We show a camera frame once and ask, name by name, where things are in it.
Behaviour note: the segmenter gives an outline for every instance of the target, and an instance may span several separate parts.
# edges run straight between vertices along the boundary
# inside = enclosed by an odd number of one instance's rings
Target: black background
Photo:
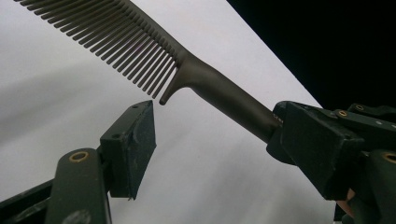
[[[391,1],[228,2],[323,108],[396,107]]]

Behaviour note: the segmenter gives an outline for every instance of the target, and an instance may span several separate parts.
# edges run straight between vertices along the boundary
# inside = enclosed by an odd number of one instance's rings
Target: comb
[[[129,0],[14,1],[71,36],[152,98],[168,83],[161,105],[188,87],[264,142],[279,125],[269,109],[186,50]]]

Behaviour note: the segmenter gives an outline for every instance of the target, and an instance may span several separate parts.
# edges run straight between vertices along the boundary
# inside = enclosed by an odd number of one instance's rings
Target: comb tooth
[[[127,50],[126,53],[122,55],[122,57],[118,59],[116,63],[114,63],[113,68],[117,68],[128,57],[128,55],[133,52],[134,46],[140,45],[146,39],[146,37],[147,34],[145,33],[145,30],[139,30],[138,34],[131,41],[128,41],[128,43],[117,53],[115,53],[113,57],[111,57],[107,62],[113,62],[118,57],[120,57],[121,54],[125,52],[125,50]]]
[[[163,72],[165,72],[166,70],[163,70],[162,72],[161,72],[161,75],[159,75],[158,77],[156,77],[156,79],[155,79],[155,82],[151,85],[151,87],[149,88],[149,90],[148,90],[148,95],[151,95],[151,93],[154,91],[154,89],[157,87],[157,85],[158,85],[158,83],[160,82],[160,80],[161,80],[161,78],[162,78],[162,76],[163,76]]]
[[[123,64],[117,69],[117,71],[121,72],[151,41],[151,38],[147,34],[144,34],[143,38],[141,38],[130,49],[128,49],[127,53],[124,55],[125,57],[122,57],[127,59],[122,60]],[[127,72],[130,72],[131,69],[131,66],[128,67],[128,69],[123,74],[126,76]]]
[[[156,42],[152,41],[151,44],[134,61],[134,63],[132,63],[130,65],[131,68],[134,68],[134,71],[128,76],[129,80],[131,80],[134,77],[134,75],[143,67],[143,65],[145,65],[145,63],[149,59],[149,58],[147,58],[148,54],[154,53],[153,49],[154,49],[155,45],[156,45]]]
[[[22,0],[21,5],[26,7],[28,10],[33,11],[36,8],[41,8],[50,4],[54,4],[53,1],[50,0]]]
[[[125,22],[113,35],[109,35],[106,39],[102,40],[100,43],[95,45],[90,49],[91,52],[96,52],[96,56],[101,55],[103,52],[108,50],[111,46],[114,46],[115,43],[118,43],[120,39],[122,39],[125,35],[127,35],[131,31],[131,27],[134,25],[130,22]]]
[[[89,34],[91,31],[95,30],[96,28],[103,26],[104,22],[108,21],[108,18],[111,18],[114,16],[114,14],[117,14],[117,9],[118,8],[109,7],[102,14],[92,13],[92,16],[88,20],[84,21],[83,23],[80,23],[80,24],[78,24],[78,22],[73,22],[73,24],[71,23],[70,24],[71,26],[77,26],[77,27],[75,29],[67,32],[66,35],[71,36],[71,35],[75,35],[82,31],[77,36],[74,36],[73,39],[78,40],[78,39],[82,38],[84,35]]]
[[[20,1],[20,4],[22,6],[24,6],[24,7],[27,7],[27,6],[30,6],[30,5],[35,4],[37,2],[42,2],[42,1],[45,1],[45,0],[22,0],[22,1]]]
[[[117,30],[117,27],[122,26],[122,24],[126,21],[123,17],[123,15],[117,15],[112,18],[111,20],[108,20],[103,23],[100,28],[95,29],[92,31],[89,35],[85,36],[83,39],[81,39],[78,43],[80,45],[84,45],[84,47],[87,49],[93,44],[97,43],[104,37],[112,34]]]
[[[160,47],[163,45],[163,40],[160,42],[160,44],[157,47]],[[151,58],[151,60],[148,62],[148,65],[151,65],[151,68],[147,71],[146,75],[142,78],[142,80],[140,80],[139,84],[137,85],[137,87],[142,87],[143,84],[146,82],[146,80],[152,75],[152,72],[154,71],[154,69],[158,66],[158,64],[161,62],[160,59],[160,54],[163,53],[165,54],[166,52],[163,51],[162,49],[157,50],[157,52],[155,53],[154,57]],[[148,85],[150,83],[146,83],[145,87],[142,89],[143,91],[146,91]]]
[[[108,61],[108,64],[111,64],[121,56],[121,54],[128,49],[130,45],[134,43],[141,35],[143,34],[143,31],[138,27],[137,24],[134,25],[134,29],[131,30],[130,33],[128,33],[127,36],[123,36],[122,40],[117,43],[114,47],[112,47],[104,56],[102,56],[102,60],[107,59],[110,57],[110,55],[114,54]]]
[[[60,28],[72,22],[86,21],[92,15],[92,13],[101,14],[103,11],[107,10],[106,5],[110,3],[109,1],[101,2],[99,4],[96,4],[94,1],[92,2],[94,3],[93,6],[83,9],[80,12],[74,14],[73,16],[70,16],[69,18],[59,21],[53,26],[55,26],[55,28]]]
[[[152,81],[158,76],[158,74],[161,72],[161,69],[163,68],[163,66],[165,65],[165,63],[167,62],[167,59],[169,59],[170,55],[167,53],[167,51],[170,49],[170,47],[168,46],[166,48],[166,50],[163,50],[163,54],[161,55],[161,57],[157,60],[156,62],[156,66],[153,67],[153,69],[155,68],[154,73],[151,75],[150,79],[148,80],[148,83],[146,83],[146,86],[143,88],[143,91],[145,91],[149,85],[151,85]],[[151,94],[153,87],[151,87],[150,90],[148,90],[148,95]]]
[[[73,2],[73,0],[63,0],[63,1],[55,1],[55,2],[52,1],[52,3],[49,3],[46,6],[40,7],[39,10],[35,11],[35,14],[37,16],[43,15],[43,14],[51,12],[52,10],[56,10],[57,8],[65,7],[65,6],[69,5],[71,2]],[[47,19],[46,15],[43,15],[41,17],[41,19],[46,20]]]
[[[176,64],[175,62],[171,61],[172,63],[174,63],[174,65],[172,66],[172,68],[169,70],[169,72],[166,74],[166,77],[163,79],[163,81],[161,82],[160,86],[157,88],[157,90],[154,92],[154,94],[152,94],[152,98],[155,99],[155,97],[157,97],[158,93],[160,92],[160,90],[163,88],[163,85],[165,84],[166,80],[171,76],[171,74],[173,73],[173,71],[176,68]]]
[[[67,11],[73,10],[76,7],[81,7],[81,5],[84,2],[87,3],[87,0],[61,1],[61,2],[63,3],[62,6],[58,6],[56,8],[54,8],[54,6],[48,7],[47,11],[45,12],[46,14],[41,16],[41,19],[48,20],[48,19],[50,19],[52,17],[58,16],[58,15],[62,15],[64,13],[66,13]],[[35,12],[36,15],[42,14],[42,13],[39,13],[39,11],[40,10]]]
[[[145,59],[144,60],[142,60],[142,64],[145,64],[146,66],[139,72],[139,74],[136,76],[136,78],[134,79],[134,81],[133,81],[133,83],[134,84],[136,84],[136,82],[144,75],[144,74],[146,74],[147,73],[147,71],[149,70],[149,68],[152,66],[152,64],[154,63],[154,61],[155,61],[155,57],[153,58],[152,57],[152,55],[154,54],[154,53],[156,53],[155,55],[158,57],[158,55],[161,53],[161,51],[160,50],[158,50],[160,48],[160,45],[156,45],[155,47],[154,47],[154,49],[145,57]],[[148,75],[149,74],[146,74],[143,78],[142,78],[142,80],[140,80],[140,83],[139,83],[139,85],[137,85],[137,87],[141,87],[142,86],[142,82],[145,82],[146,81],[146,79],[148,78]]]
[[[69,18],[73,19],[70,21],[65,27],[61,28],[62,32],[70,31],[72,29],[76,29],[76,31],[73,31],[73,34],[76,34],[82,30],[84,30],[86,27],[97,23],[98,20],[100,20],[103,17],[106,17],[112,13],[114,5],[112,4],[105,4],[101,6],[98,10],[92,11],[91,13],[86,13],[86,14],[80,14],[78,17],[74,18]]]
[[[78,4],[78,5],[70,8],[62,13],[58,13],[57,15],[55,15],[51,19],[49,19],[48,22],[50,24],[53,24],[57,21],[62,21],[62,20],[68,19],[68,18],[76,15],[77,13],[79,13],[81,10],[89,8],[89,7],[93,6],[94,4],[95,3],[93,1],[88,1],[83,4]]]

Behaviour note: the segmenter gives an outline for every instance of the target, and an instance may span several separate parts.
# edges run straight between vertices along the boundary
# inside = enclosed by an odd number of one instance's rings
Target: white surface
[[[270,109],[318,105],[226,1],[134,2]],[[0,1],[0,67],[0,201],[53,178],[63,154],[97,148],[128,106],[150,99],[12,0]],[[113,223],[332,223],[334,203],[298,168],[191,90],[154,104],[158,146],[137,200],[110,200]]]

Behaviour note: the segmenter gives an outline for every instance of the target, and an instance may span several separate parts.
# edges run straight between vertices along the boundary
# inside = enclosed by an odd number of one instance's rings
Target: comb teeth
[[[163,36],[121,0],[14,0],[60,28],[155,98],[176,70]]]

